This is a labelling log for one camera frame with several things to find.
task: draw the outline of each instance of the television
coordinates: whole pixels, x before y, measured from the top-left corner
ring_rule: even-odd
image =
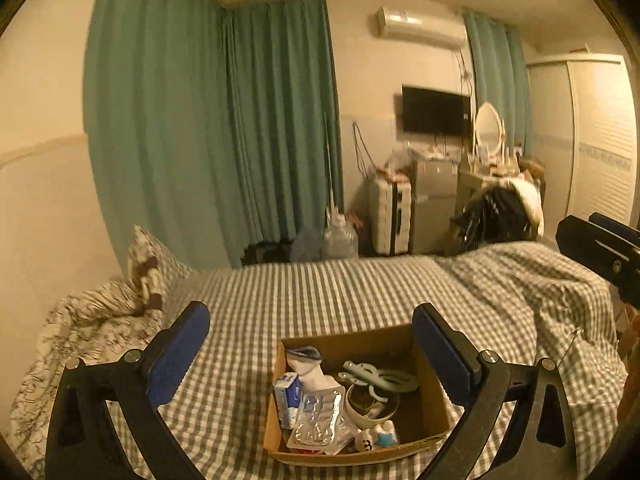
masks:
[[[406,132],[468,137],[470,117],[469,96],[402,86],[402,129]]]

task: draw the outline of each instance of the green curtain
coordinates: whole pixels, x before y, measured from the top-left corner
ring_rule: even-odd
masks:
[[[327,143],[342,181],[325,0],[257,4],[226,13],[237,162],[252,240],[324,226]],[[342,186],[335,186],[342,204]]]
[[[529,73],[516,27],[467,11],[465,25],[471,44],[478,107],[490,102],[504,120],[507,145],[532,147],[529,113]]]
[[[327,140],[342,200],[330,45],[325,0],[96,0],[84,127],[123,268],[136,223],[203,269],[322,227]]]

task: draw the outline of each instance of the sliding closet door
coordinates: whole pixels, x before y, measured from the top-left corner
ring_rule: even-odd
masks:
[[[529,67],[532,155],[546,165],[545,238],[556,239],[574,170],[574,106],[565,62]]]
[[[569,61],[578,156],[569,213],[629,224],[636,187],[636,117],[623,59]]]

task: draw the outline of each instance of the white suitcase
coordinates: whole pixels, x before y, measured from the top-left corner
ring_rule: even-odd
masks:
[[[369,195],[371,238],[377,254],[395,256],[409,250],[411,183],[376,178]]]

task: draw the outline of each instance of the gingham bedspread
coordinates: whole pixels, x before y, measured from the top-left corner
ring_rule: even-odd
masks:
[[[161,413],[206,478],[416,478],[431,454],[318,470],[270,460],[261,442],[278,338],[407,323],[426,301],[477,348],[492,348],[507,362],[533,364],[548,356],[560,363],[578,478],[600,459],[616,429],[626,371],[616,352],[608,285],[541,244],[494,245],[454,259],[405,256],[191,272],[166,292],[162,325],[191,300],[208,305],[211,329]],[[132,338],[132,347],[136,343]],[[448,401],[447,409],[455,423],[462,409]],[[503,408],[470,478],[488,469],[512,410]],[[117,407],[113,412],[134,469],[149,476]]]

